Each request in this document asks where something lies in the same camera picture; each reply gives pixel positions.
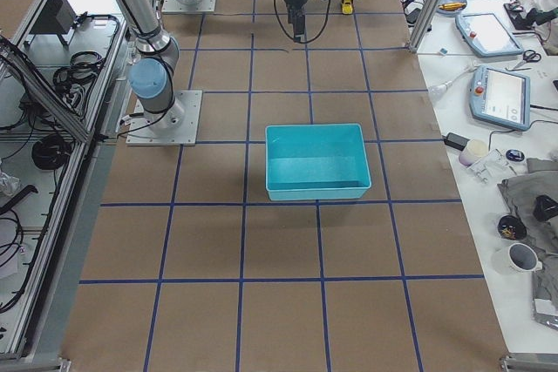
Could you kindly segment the brown paper table cover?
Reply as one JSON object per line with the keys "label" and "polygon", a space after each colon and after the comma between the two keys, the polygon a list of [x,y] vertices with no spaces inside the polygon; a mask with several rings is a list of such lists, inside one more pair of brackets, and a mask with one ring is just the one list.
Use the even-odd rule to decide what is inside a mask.
{"label": "brown paper table cover", "polygon": [[111,171],[62,347],[75,371],[495,371],[506,347],[399,0],[167,16],[193,146]]}

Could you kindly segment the yellow beetle toy car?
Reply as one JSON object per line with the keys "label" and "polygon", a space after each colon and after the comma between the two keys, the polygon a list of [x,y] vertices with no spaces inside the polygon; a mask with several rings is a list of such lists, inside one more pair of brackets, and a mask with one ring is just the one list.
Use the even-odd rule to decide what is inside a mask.
{"label": "yellow beetle toy car", "polygon": [[352,15],[354,13],[352,0],[341,1],[341,13],[346,16]]}

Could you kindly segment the teach pendant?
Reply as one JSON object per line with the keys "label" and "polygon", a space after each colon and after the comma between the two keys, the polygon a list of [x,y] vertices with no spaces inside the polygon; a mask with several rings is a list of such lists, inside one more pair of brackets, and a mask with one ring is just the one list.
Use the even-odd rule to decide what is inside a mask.
{"label": "teach pendant", "polygon": [[481,65],[474,71],[469,89],[473,118],[526,131],[530,126],[530,87],[528,76]]}
{"label": "teach pendant", "polygon": [[493,13],[459,13],[456,27],[478,57],[518,56],[524,49]]}

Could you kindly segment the white light bulb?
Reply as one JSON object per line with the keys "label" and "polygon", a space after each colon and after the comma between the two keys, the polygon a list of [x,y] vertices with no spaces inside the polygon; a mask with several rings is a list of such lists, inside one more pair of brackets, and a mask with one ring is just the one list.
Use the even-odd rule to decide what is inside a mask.
{"label": "white light bulb", "polygon": [[439,85],[430,86],[428,88],[429,99],[433,103],[436,103],[437,101],[439,101],[445,95],[445,93],[453,86],[453,84],[455,82],[457,82],[458,80],[463,78],[465,75],[466,75],[466,72],[463,71],[451,80],[448,80],[448,81],[446,81],[442,84],[439,84]]}

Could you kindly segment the grey cloth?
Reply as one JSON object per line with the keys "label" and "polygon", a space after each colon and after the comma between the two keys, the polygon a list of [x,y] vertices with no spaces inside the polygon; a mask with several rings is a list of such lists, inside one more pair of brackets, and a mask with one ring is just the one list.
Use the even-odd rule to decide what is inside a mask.
{"label": "grey cloth", "polygon": [[526,174],[504,179],[498,188],[542,264],[533,274],[534,319],[557,329],[557,163],[528,159]]}

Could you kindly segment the far teach pendant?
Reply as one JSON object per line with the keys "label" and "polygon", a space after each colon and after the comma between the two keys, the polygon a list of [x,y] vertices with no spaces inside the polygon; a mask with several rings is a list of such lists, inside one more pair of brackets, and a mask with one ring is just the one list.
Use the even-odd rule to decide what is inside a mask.
{"label": "far teach pendant", "polygon": [[493,13],[459,13],[456,27],[478,57],[518,56],[524,49]]}

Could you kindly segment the near teach pendant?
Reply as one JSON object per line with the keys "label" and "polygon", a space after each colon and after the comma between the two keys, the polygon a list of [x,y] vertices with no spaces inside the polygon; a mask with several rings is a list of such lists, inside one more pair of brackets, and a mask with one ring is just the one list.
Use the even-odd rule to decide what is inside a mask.
{"label": "near teach pendant", "polygon": [[481,65],[474,71],[469,89],[473,118],[526,131],[530,126],[530,87],[528,76]]}

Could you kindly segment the black scissors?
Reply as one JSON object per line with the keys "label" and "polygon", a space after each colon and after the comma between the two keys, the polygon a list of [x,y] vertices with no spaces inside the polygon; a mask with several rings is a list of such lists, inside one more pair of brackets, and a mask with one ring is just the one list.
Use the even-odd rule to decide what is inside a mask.
{"label": "black scissors", "polygon": [[541,61],[541,54],[535,50],[525,50],[522,54],[521,61],[511,68],[506,68],[507,71],[519,71],[528,63],[538,63]]}

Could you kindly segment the white paper cup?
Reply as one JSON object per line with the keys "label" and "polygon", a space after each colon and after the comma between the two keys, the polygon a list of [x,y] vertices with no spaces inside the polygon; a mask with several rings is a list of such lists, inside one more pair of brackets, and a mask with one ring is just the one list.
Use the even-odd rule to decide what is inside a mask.
{"label": "white paper cup", "polygon": [[487,143],[479,139],[469,139],[459,154],[459,162],[463,166],[470,166],[487,154]]}

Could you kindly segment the white mug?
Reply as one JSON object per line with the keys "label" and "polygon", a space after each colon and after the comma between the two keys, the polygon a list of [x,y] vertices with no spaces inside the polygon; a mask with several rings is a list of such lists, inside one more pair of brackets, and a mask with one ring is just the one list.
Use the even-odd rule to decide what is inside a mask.
{"label": "white mug", "polygon": [[535,251],[526,244],[516,242],[492,256],[493,268],[500,274],[532,273],[542,270]]}

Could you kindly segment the black power adapter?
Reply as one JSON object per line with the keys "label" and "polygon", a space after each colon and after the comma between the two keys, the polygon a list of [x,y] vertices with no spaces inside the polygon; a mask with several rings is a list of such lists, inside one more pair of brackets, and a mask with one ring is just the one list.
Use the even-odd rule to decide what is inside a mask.
{"label": "black power adapter", "polygon": [[463,151],[470,139],[460,136],[454,132],[449,132],[443,137],[444,144],[455,150]]}

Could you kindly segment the black small bowl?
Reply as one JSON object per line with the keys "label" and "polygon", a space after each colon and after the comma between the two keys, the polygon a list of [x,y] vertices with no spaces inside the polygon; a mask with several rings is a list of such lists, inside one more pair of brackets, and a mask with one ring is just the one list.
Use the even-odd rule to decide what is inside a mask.
{"label": "black small bowl", "polygon": [[524,240],[527,237],[527,228],[521,219],[511,214],[499,219],[497,230],[500,237],[506,240]]}

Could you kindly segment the light blue plastic bin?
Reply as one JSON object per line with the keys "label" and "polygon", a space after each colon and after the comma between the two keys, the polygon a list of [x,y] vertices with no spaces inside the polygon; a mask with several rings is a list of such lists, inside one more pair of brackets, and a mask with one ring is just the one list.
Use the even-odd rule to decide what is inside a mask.
{"label": "light blue plastic bin", "polygon": [[361,125],[269,125],[265,185],[280,200],[358,199],[371,188]]}

